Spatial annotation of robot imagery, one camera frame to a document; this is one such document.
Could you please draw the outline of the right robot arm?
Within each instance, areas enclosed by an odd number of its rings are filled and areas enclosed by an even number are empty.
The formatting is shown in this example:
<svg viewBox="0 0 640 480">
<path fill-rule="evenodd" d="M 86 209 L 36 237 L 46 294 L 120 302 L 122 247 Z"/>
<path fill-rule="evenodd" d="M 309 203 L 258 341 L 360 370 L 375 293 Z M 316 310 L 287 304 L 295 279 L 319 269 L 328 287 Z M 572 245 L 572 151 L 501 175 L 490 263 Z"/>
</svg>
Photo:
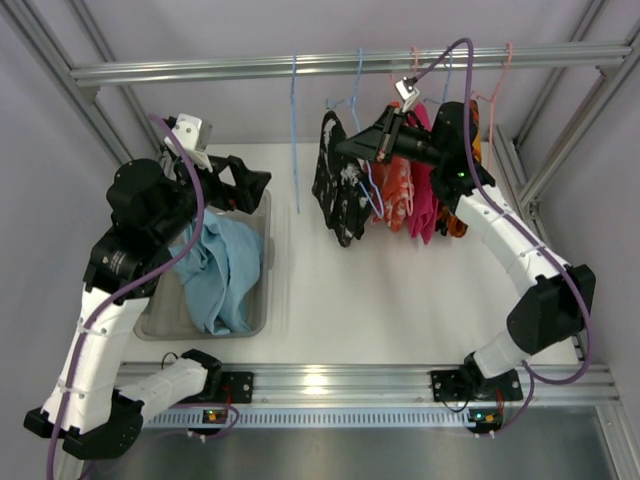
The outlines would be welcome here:
<svg viewBox="0 0 640 480">
<path fill-rule="evenodd" d="M 439 202 L 482 238 L 511 278 L 520 298 L 505 328 L 459 368 L 467 393 L 478 398 L 497 389 L 517 365 L 586 329 L 595 275 L 555 254 L 512 211 L 474 158 L 476 133 L 469 102 L 441 105 L 429 130 L 413 112 L 388 106 L 373 125 L 336 149 L 376 163 L 400 157 L 431 166 Z"/>
</svg>

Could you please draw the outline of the black white patterned garment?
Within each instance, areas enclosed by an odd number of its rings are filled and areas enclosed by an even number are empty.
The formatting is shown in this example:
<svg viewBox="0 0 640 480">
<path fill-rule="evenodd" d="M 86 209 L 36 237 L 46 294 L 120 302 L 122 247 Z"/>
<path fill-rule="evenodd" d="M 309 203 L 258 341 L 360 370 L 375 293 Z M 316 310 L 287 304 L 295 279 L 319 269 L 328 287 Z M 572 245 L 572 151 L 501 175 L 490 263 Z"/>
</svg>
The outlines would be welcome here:
<svg viewBox="0 0 640 480">
<path fill-rule="evenodd" d="M 346 139 L 336 112 L 327 110 L 321 124 L 311 192 L 319 204 L 326 228 L 334 232 L 343 248 L 362 238 L 373 213 L 367 174 L 358 159 L 337 150 L 338 144 Z"/>
</svg>

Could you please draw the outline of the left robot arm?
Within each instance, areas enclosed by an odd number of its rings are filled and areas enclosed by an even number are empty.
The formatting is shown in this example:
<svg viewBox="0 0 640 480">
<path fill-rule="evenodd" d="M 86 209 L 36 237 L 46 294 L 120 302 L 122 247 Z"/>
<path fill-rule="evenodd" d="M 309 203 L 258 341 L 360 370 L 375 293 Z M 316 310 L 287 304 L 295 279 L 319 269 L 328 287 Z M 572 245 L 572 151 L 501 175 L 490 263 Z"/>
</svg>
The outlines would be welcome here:
<svg viewBox="0 0 640 480">
<path fill-rule="evenodd" d="M 142 381 L 115 384 L 129 336 L 159 276 L 175 263 L 170 245 L 209 206 L 253 213 L 272 178 L 235 156 L 211 160 L 208 170 L 182 166 L 177 179 L 146 158 L 116 171 L 106 193 L 112 225 L 91 250 L 62 372 L 43 406 L 24 419 L 52 450 L 84 461 L 115 459 L 156 415 L 179 403 L 220 399 L 222 364 L 196 349 Z"/>
</svg>

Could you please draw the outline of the light blue wire hanger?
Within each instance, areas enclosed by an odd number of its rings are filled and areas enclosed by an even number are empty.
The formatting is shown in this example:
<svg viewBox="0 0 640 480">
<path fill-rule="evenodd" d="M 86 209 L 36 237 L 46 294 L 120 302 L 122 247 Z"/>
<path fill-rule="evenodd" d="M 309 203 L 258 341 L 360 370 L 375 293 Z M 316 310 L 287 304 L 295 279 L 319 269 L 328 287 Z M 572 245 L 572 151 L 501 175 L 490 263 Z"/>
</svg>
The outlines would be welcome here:
<svg viewBox="0 0 640 480">
<path fill-rule="evenodd" d="M 297 79 L 297 52 L 292 55 L 291 78 L 289 86 L 290 103 L 290 140 L 292 176 L 294 182 L 294 198 L 296 214 L 301 213 L 299 167 L 298 167 L 298 137 L 297 137 L 297 103 L 296 103 L 296 79 Z"/>
</svg>

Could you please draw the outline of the light blue trousers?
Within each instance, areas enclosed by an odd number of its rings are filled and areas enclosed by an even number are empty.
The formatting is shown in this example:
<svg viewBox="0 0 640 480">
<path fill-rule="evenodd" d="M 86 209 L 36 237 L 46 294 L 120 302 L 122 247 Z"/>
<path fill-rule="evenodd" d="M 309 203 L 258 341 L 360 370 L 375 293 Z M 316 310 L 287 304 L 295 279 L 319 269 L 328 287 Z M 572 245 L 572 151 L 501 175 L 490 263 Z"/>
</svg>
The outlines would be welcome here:
<svg viewBox="0 0 640 480">
<path fill-rule="evenodd" d="M 261 276 L 264 239 L 249 225 L 210 209 L 199 235 L 196 225 L 183 231 L 183 241 L 193 247 L 173 266 L 191 321 L 206 334 L 248 333 L 245 297 Z"/>
</svg>

